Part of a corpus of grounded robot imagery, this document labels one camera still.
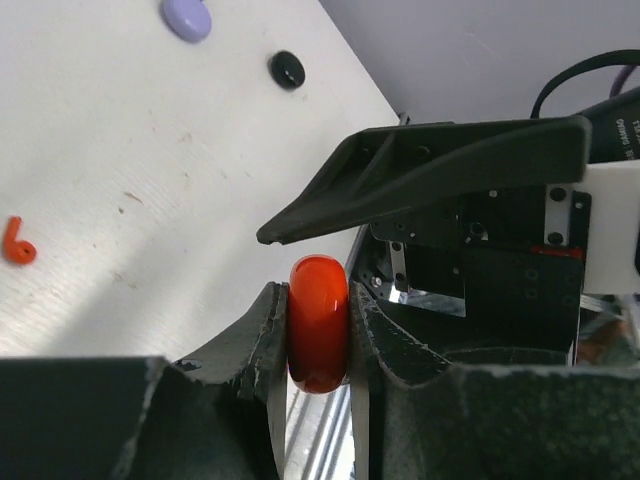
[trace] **white table surface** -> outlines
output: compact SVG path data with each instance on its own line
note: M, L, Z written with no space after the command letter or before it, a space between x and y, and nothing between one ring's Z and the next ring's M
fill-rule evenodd
M182 42L156 0L2 2L0 219L39 256L0 262L0 355L194 350L302 255L256 230L347 135L397 117L315 0L207 0ZM267 59L307 81L287 93Z

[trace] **screw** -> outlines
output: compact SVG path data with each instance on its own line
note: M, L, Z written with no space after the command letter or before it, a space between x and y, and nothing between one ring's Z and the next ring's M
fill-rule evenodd
M535 288L527 288L524 291L524 296L529 300L535 300L538 298L538 291Z
M484 235L484 232L485 232L484 225L478 222L473 222L469 226L469 231L471 232L471 235L474 235L476 237L481 237Z
M526 272L524 272L524 276L527 278L527 280L537 280L538 271L533 268L529 268Z
M553 232L547 236L547 241L551 245L562 245L562 242L564 242L564 237L561 233Z
M425 147L425 146L418 147L417 153L418 153L418 159L422 161L426 161L426 160L429 160L429 158L431 158L431 150L429 149L429 147Z
M549 197L554 202L561 202L567 198L567 191L561 187L552 188L549 192Z

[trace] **red bead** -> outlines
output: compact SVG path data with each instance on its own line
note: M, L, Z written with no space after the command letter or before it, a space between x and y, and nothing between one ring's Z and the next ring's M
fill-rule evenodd
M328 393L347 372L349 292L340 263L305 257L291 270L287 314L289 372L308 393Z

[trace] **black plastic bracket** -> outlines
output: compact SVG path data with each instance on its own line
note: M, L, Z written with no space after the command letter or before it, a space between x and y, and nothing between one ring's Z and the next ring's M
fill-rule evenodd
M257 238L286 244L461 195L579 182L590 133L579 116L364 130L336 148Z

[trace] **black mechanical part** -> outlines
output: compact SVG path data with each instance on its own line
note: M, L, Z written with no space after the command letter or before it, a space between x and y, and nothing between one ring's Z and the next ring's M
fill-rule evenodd
M637 370L568 368L464 319L387 316L390 304L353 289L358 478L640 476Z
M306 79L302 63L293 53L282 50L269 60L273 80L285 90L300 88Z
M469 248L467 318L513 346L567 353L576 340L584 278L580 258Z
M430 207L371 223L371 232L378 240L422 245L444 250L458 250L459 200L447 198Z
M278 479L286 285L185 359L0 361L0 477Z
M258 241L291 243L470 193L578 182L590 129L571 117L364 130L338 146Z

